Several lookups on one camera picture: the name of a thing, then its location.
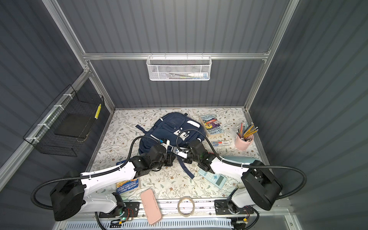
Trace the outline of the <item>navy blue student backpack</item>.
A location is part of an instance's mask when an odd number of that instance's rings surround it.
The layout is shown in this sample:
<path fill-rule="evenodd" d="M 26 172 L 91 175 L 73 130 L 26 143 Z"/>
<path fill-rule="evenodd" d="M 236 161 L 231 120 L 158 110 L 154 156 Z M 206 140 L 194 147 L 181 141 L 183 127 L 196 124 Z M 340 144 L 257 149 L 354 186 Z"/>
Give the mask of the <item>navy blue student backpack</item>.
<path fill-rule="evenodd" d="M 139 143 L 140 155 L 149 152 L 158 141 L 170 142 L 167 149 L 168 156 L 165 157 L 163 166 L 172 166 L 175 159 L 174 148 L 180 147 L 184 150 L 193 140 L 204 141 L 206 135 L 199 122 L 189 118 L 187 113 L 178 112 L 164 115 L 156 121 L 149 131 L 139 125 L 136 125 L 136 128 L 144 133 L 144 137 L 140 139 Z"/>

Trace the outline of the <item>blue treehouse paperback book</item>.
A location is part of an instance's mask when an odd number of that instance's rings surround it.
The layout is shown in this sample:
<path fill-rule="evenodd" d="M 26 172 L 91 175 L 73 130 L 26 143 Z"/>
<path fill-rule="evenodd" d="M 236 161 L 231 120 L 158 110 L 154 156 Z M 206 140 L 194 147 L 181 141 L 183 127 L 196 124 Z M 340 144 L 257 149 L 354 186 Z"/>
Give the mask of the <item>blue treehouse paperback book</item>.
<path fill-rule="evenodd" d="M 119 194 L 132 192 L 139 188 L 140 188 L 140 180 L 138 178 L 116 183 L 116 192 Z"/>

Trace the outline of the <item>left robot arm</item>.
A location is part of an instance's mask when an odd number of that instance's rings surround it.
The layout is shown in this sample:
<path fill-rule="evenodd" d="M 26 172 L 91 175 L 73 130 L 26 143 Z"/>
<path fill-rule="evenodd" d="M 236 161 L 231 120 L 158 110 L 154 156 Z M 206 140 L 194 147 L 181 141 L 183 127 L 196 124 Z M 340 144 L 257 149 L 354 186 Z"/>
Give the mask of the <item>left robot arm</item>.
<path fill-rule="evenodd" d="M 86 175 L 86 179 L 58 182 L 50 193 L 54 219 L 67 220 L 83 212 L 114 212 L 117 206 L 122 206 L 122 199 L 117 195 L 96 198 L 93 193 L 106 186 L 136 179 L 157 170 L 166 164 L 172 148 L 171 145 L 157 144 L 148 153 L 134 156 L 120 166 L 84 172 L 82 175 Z"/>

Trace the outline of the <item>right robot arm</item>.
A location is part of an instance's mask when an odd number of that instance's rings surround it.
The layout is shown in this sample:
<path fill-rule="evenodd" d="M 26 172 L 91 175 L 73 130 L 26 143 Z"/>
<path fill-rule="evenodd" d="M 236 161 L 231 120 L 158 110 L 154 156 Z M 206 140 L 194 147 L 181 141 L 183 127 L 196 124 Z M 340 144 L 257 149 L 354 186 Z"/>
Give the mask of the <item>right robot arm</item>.
<path fill-rule="evenodd" d="M 189 143 L 189 159 L 196 162 L 200 169 L 212 174 L 221 174 L 242 182 L 243 188 L 236 188 L 227 198 L 227 207 L 232 213 L 238 213 L 245 206 L 257 205 L 269 211 L 282 190 L 282 184 L 261 161 L 241 163 L 220 160 L 209 153 L 202 142 L 194 140 Z"/>

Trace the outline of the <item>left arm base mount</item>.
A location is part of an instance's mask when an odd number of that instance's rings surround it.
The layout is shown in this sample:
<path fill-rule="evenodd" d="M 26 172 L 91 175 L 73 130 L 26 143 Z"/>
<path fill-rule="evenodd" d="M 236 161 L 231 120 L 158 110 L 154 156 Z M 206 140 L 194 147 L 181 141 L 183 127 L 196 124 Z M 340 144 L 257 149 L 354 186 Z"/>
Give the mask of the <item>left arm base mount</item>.
<path fill-rule="evenodd" d="M 127 220 L 128 218 L 135 218 L 138 216 L 138 211 L 140 209 L 140 202 L 126 202 L 123 205 L 117 205 L 111 212 L 98 214 L 99 218 L 123 218 Z"/>

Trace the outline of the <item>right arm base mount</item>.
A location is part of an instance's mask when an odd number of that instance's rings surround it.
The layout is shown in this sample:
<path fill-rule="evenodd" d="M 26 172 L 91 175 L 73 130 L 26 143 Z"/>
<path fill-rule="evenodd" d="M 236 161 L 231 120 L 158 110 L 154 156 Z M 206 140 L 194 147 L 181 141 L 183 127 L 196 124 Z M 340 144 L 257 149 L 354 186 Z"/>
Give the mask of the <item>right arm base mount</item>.
<path fill-rule="evenodd" d="M 225 199 L 214 200 L 216 215 L 250 215 L 254 211 L 250 207 L 237 207 L 232 201 Z"/>

